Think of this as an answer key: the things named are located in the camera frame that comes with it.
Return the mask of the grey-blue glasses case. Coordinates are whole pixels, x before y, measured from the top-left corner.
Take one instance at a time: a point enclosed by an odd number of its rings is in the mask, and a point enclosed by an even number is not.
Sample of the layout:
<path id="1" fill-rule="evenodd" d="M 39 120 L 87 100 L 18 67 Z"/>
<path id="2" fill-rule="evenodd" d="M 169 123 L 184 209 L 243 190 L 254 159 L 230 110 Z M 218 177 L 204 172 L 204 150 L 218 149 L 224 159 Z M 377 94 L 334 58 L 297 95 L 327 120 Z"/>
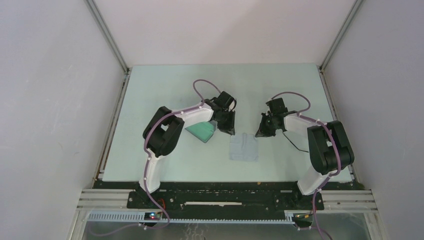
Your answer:
<path id="1" fill-rule="evenodd" d="M 185 128 L 186 131 L 203 143 L 207 143 L 213 137 L 216 129 L 217 123 L 215 121 L 199 122 Z"/>

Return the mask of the light blue cleaning cloth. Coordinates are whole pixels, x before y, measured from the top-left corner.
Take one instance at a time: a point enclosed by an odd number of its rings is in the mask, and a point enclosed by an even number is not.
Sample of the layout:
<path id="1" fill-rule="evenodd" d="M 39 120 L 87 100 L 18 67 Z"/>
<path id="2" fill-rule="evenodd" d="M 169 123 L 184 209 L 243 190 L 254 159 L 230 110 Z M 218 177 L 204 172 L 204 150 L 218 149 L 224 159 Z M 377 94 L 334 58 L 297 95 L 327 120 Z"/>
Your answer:
<path id="1" fill-rule="evenodd" d="M 229 159 L 241 162 L 257 162 L 259 160 L 259 143 L 253 134 L 236 133 L 230 137 Z"/>

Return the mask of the black thin-frame sunglasses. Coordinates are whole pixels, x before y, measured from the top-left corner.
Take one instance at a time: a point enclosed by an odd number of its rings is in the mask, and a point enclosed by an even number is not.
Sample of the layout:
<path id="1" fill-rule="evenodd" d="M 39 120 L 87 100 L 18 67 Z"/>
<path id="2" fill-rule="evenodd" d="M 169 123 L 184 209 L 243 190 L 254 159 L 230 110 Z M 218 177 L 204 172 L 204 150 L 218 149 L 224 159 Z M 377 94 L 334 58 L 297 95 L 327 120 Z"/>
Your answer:
<path id="1" fill-rule="evenodd" d="M 282 134 L 297 151 L 309 153 L 307 140 L 303 136 L 288 131 L 284 131 Z"/>

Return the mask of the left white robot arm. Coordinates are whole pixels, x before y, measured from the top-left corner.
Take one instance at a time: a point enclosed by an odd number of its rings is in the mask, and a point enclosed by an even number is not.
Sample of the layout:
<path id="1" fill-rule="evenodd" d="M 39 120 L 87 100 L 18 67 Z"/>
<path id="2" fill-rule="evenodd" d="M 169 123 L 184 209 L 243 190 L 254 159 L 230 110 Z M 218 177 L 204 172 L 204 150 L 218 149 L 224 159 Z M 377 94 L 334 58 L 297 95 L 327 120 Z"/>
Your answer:
<path id="1" fill-rule="evenodd" d="M 216 122 L 217 129 L 231 136 L 235 135 L 235 108 L 237 100 L 222 91 L 219 96 L 202 99 L 201 102 L 185 109 L 170 110 L 160 107 L 142 136 L 143 149 L 147 153 L 143 177 L 139 181 L 143 191 L 138 201 L 145 208 L 153 208 L 158 202 L 161 159 L 168 156 L 177 146 L 181 133 L 187 127 L 203 122 Z"/>

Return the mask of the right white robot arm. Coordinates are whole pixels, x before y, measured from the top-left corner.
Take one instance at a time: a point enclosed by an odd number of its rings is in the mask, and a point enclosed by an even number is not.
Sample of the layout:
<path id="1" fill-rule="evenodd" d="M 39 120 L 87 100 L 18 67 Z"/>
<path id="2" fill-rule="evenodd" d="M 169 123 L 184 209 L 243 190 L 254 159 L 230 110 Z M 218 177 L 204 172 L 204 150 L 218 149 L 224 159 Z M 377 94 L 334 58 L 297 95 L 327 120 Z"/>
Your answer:
<path id="1" fill-rule="evenodd" d="M 351 165 L 355 155 L 343 124 L 338 121 L 324 122 L 303 115 L 300 111 L 289 111 L 279 97 L 266 102 L 268 110 L 261 115 L 256 137 L 274 137 L 276 132 L 297 133 L 308 140 L 311 167 L 297 181 L 291 194 L 291 204 L 304 209 L 311 196 L 333 177 Z"/>

